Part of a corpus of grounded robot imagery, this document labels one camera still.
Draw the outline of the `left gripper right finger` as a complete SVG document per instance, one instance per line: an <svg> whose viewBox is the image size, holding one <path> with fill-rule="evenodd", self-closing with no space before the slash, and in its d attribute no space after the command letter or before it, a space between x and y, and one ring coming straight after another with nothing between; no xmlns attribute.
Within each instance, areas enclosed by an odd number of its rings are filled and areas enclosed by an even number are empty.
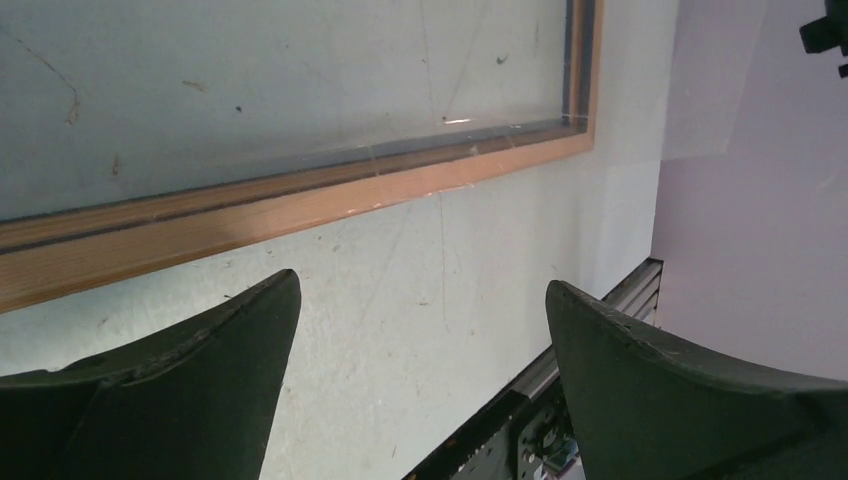
<svg viewBox="0 0 848 480"><path fill-rule="evenodd" d="M843 479L847 385L702 347L554 280L552 345L590 479Z"/></svg>

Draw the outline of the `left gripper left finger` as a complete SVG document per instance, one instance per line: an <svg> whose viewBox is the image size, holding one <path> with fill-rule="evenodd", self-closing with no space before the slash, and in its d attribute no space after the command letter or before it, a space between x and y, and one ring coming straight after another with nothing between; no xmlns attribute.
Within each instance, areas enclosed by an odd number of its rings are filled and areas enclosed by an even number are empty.
<svg viewBox="0 0 848 480"><path fill-rule="evenodd" d="M283 270L57 370L1 380L5 479L256 479L301 311Z"/></svg>

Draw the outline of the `clear acrylic sheet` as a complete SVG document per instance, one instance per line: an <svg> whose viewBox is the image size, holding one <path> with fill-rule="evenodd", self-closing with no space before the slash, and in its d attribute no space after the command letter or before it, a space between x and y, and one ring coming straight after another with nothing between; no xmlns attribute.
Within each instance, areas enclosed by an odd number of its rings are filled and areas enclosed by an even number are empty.
<svg viewBox="0 0 848 480"><path fill-rule="evenodd" d="M551 126L568 1L5 1L1 215Z"/></svg>

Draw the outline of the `wooden picture frame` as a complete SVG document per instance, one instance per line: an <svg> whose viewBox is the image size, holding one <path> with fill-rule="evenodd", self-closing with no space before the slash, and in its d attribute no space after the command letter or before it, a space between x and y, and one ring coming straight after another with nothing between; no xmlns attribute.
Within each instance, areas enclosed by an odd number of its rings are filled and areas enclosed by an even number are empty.
<svg viewBox="0 0 848 480"><path fill-rule="evenodd" d="M566 5L565 110L444 146L359 147L352 161L5 222L11 312L592 150L604 5Z"/></svg>

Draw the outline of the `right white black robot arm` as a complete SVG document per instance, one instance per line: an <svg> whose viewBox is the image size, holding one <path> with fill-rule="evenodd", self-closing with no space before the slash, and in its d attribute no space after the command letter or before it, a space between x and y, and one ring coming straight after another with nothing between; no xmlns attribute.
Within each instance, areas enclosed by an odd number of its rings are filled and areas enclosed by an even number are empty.
<svg viewBox="0 0 848 480"><path fill-rule="evenodd" d="M847 0L825 0L825 15L799 28L804 51L821 54L838 48L847 58Z"/></svg>

